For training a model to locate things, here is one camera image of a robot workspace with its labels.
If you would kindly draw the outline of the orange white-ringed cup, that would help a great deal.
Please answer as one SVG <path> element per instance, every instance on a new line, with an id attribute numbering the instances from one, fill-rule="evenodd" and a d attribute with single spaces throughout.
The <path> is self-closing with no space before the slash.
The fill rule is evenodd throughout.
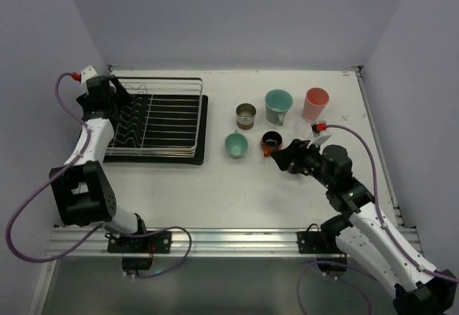
<path id="1" fill-rule="evenodd" d="M 272 152 L 279 151 L 283 147 L 283 138 L 277 131 L 268 131 L 263 134 L 260 146 L 264 157 L 269 157 Z"/>

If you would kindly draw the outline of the clear glass cup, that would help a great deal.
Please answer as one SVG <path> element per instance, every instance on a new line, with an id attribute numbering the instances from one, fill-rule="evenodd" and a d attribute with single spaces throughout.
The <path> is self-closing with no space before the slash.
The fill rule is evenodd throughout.
<path id="1" fill-rule="evenodd" d="M 312 121 L 307 120 L 307 119 L 300 119 L 297 121 L 294 125 L 294 133 L 295 137 L 304 141 L 304 140 L 310 140 L 313 138 L 313 132 L 312 132 Z"/>

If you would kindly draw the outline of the small green cup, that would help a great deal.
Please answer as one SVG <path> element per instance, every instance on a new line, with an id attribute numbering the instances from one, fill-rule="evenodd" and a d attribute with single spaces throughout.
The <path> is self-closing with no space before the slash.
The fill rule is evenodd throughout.
<path id="1" fill-rule="evenodd" d="M 226 137 L 224 147 L 230 157 L 238 159 L 247 153 L 248 140 L 243 134 L 235 130 Z"/>

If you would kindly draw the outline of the large green mug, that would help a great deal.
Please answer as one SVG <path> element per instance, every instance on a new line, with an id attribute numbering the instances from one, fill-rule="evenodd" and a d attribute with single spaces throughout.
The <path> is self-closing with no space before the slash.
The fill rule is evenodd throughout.
<path id="1" fill-rule="evenodd" d="M 272 124 L 282 126 L 292 106 L 293 97 L 285 90 L 274 89 L 265 95 L 265 117 Z"/>

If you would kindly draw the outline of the white brown cup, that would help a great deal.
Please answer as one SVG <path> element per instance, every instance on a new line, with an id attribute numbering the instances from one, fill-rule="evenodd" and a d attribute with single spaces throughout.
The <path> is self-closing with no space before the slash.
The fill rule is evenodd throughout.
<path id="1" fill-rule="evenodd" d="M 250 103 L 239 104 L 236 108 L 237 126 L 242 130 L 249 130 L 254 126 L 256 108 Z"/>

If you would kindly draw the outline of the pink plastic cup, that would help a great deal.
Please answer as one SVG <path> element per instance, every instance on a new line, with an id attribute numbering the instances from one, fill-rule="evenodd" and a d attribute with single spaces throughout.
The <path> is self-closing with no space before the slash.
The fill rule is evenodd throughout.
<path id="1" fill-rule="evenodd" d="M 315 121 L 329 102 L 329 94 L 322 88 L 311 88 L 306 92 L 302 118 Z"/>

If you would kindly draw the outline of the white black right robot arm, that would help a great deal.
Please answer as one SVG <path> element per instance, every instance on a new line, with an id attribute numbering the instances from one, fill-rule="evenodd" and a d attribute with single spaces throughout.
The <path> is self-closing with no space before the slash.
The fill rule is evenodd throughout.
<path id="1" fill-rule="evenodd" d="M 376 206 L 352 174 L 352 160 L 338 145 L 324 149 L 298 139 L 271 153 L 281 171 L 313 177 L 326 188 L 338 215 L 321 228 L 334 236 L 392 298 L 398 314 L 443 314 L 454 302 L 457 278 L 427 261 Z"/>

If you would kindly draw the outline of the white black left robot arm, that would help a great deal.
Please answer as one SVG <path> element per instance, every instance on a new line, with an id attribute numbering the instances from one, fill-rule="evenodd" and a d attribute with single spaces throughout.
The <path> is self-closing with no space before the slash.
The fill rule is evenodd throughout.
<path id="1" fill-rule="evenodd" d="M 120 110 L 133 98 L 114 76 L 96 75 L 75 79 L 87 91 L 77 98 L 82 107 L 81 132 L 71 157 L 64 166 L 51 169 L 49 178 L 61 221 L 80 227 L 102 223 L 114 234 L 147 233 L 141 216 L 124 210 L 102 168 L 105 152 L 115 135 Z"/>

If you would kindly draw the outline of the black drip tray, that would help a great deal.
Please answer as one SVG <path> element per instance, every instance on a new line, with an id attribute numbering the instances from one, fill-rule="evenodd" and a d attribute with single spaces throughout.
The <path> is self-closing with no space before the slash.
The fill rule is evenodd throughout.
<path id="1" fill-rule="evenodd" d="M 105 163 L 204 163 L 208 97 L 133 95 L 125 105 Z"/>

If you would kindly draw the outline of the black controller box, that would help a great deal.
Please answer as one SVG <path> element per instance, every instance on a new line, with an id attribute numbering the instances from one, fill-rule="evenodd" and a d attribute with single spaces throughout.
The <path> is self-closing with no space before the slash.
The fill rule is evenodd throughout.
<path id="1" fill-rule="evenodd" d="M 152 266 L 153 258 L 128 257 L 122 258 L 121 268 L 127 274 L 138 275 L 139 271 L 148 271 Z"/>
<path id="2" fill-rule="evenodd" d="M 347 259 L 345 258 L 320 258 L 317 260 L 318 269 L 326 275 L 341 277 L 347 271 Z"/>

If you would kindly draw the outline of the left black controller box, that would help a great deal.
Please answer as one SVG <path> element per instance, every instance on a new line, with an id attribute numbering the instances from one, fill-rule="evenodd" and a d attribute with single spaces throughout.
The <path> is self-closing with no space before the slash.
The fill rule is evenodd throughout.
<path id="1" fill-rule="evenodd" d="M 128 257 L 122 258 L 121 268 L 127 274 L 138 275 L 139 271 L 148 271 L 152 266 L 153 258 Z"/>

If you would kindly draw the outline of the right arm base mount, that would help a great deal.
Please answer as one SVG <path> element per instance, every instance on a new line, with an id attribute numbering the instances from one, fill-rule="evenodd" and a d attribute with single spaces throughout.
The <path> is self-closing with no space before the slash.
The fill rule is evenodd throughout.
<path id="1" fill-rule="evenodd" d="M 296 233 L 298 252 L 300 254 L 333 255 L 342 251 L 336 245 L 335 236 L 322 230 L 316 223 Z"/>

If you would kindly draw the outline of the aluminium right side rail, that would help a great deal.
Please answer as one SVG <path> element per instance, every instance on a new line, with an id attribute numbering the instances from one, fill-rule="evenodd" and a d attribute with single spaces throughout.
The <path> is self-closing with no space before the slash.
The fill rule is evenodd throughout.
<path id="1" fill-rule="evenodd" d="M 404 225 L 402 212 L 400 210 L 397 198 L 396 198 L 395 193 L 394 193 L 392 180 L 390 178 L 389 171 L 388 171 L 388 168 L 387 168 L 387 163 L 386 163 L 386 160 L 384 158 L 384 153 L 382 151 L 382 145 L 381 145 L 381 141 L 379 139 L 379 135 L 378 135 L 378 132 L 377 132 L 377 127 L 376 127 L 376 124 L 375 124 L 375 121 L 374 121 L 374 116 L 373 116 L 373 113 L 372 113 L 372 110 L 371 110 L 371 107 L 370 107 L 370 104 L 369 104 L 369 99 L 368 99 L 368 96 L 366 94 L 366 90 L 365 90 L 365 87 L 364 87 L 363 69 L 364 69 L 364 67 L 362 65 L 352 67 L 352 70 L 356 74 L 356 79 L 357 79 L 357 82 L 359 84 L 359 89 L 361 91 L 361 95 L 362 95 L 362 98 L 363 98 L 363 101 L 364 101 L 364 106 L 366 108 L 366 113 L 367 113 L 367 116 L 369 118 L 371 130 L 372 130 L 372 135 L 374 137 L 374 141 L 375 141 L 375 144 L 376 144 L 378 157 L 379 157 L 380 164 L 381 164 L 381 167 L 382 167 L 382 172 L 383 172 L 383 175 L 384 175 L 384 182 L 385 182 L 385 184 L 387 186 L 387 189 L 388 189 L 388 192 L 389 192 L 389 196 L 390 196 L 390 199 L 391 199 L 392 207 L 394 209 L 395 218 L 396 218 L 396 221 L 397 221 L 397 226 L 399 228 L 405 229 L 406 227 Z"/>

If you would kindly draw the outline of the aluminium rail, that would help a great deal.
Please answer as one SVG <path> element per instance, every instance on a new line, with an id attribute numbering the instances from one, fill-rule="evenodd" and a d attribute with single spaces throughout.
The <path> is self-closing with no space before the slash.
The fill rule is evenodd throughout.
<path id="1" fill-rule="evenodd" d="M 300 229 L 187 229 L 191 234 L 190 257 L 280 257 L 305 258 L 300 254 L 296 233 Z M 73 246 L 88 229 L 55 228 L 49 239 L 47 255 L 56 255 Z M 169 256 L 181 257 L 189 247 L 189 238 L 180 230 L 171 230 Z M 413 247 L 423 253 L 416 229 L 400 232 Z M 102 256 L 108 254 L 105 231 L 98 230 L 70 255 Z"/>
<path id="2" fill-rule="evenodd" d="M 402 212 L 400 210 L 397 198 L 396 198 L 395 193 L 394 193 L 392 180 L 390 178 L 389 171 L 388 171 L 388 168 L 387 168 L 387 163 L 386 163 L 386 160 L 384 158 L 384 153 L 382 151 L 382 145 L 381 145 L 381 141 L 379 139 L 379 135 L 378 135 L 378 132 L 377 132 L 377 127 L 376 127 L 376 124 L 375 124 L 375 121 L 374 121 L 374 116 L 373 116 L 373 113 L 372 113 L 372 110 L 371 110 L 371 107 L 370 107 L 370 104 L 369 104 L 369 99 L 368 99 L 368 96 L 366 94 L 366 90 L 365 90 L 365 87 L 364 87 L 363 69 L 364 69 L 364 67 L 362 65 L 352 67 L 352 70 L 356 74 L 356 79 L 357 79 L 357 82 L 359 84 L 359 89 L 361 91 L 361 95 L 362 95 L 362 98 L 363 98 L 363 101 L 364 101 L 364 106 L 366 108 L 366 113 L 367 113 L 367 116 L 369 118 L 371 130 L 372 130 L 372 135 L 374 137 L 374 141 L 375 141 L 375 144 L 376 144 L 378 157 L 379 157 L 380 164 L 381 164 L 381 167 L 382 167 L 382 172 L 383 172 L 383 175 L 384 175 L 384 182 L 385 182 L 385 184 L 387 186 L 387 189 L 388 189 L 388 192 L 389 192 L 389 196 L 390 196 L 390 199 L 391 199 L 392 207 L 394 209 L 395 218 L 396 218 L 396 221 L 397 221 L 397 226 L 399 228 L 405 229 L 406 227 L 404 225 Z"/>

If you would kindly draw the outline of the aluminium front rail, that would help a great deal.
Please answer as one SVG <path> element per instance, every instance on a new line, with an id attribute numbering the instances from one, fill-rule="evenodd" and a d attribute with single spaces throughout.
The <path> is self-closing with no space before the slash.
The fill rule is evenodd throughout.
<path id="1" fill-rule="evenodd" d="M 187 229 L 191 234 L 190 257 L 280 257 L 305 258 L 300 254 L 296 233 L 300 229 Z M 56 255 L 73 246 L 88 229 L 55 228 L 49 239 L 47 255 Z M 180 230 L 171 230 L 169 256 L 181 257 L 189 247 L 189 238 Z M 413 247 L 423 253 L 416 229 L 400 232 Z M 102 256 L 108 254 L 105 231 L 98 230 L 70 255 Z"/>

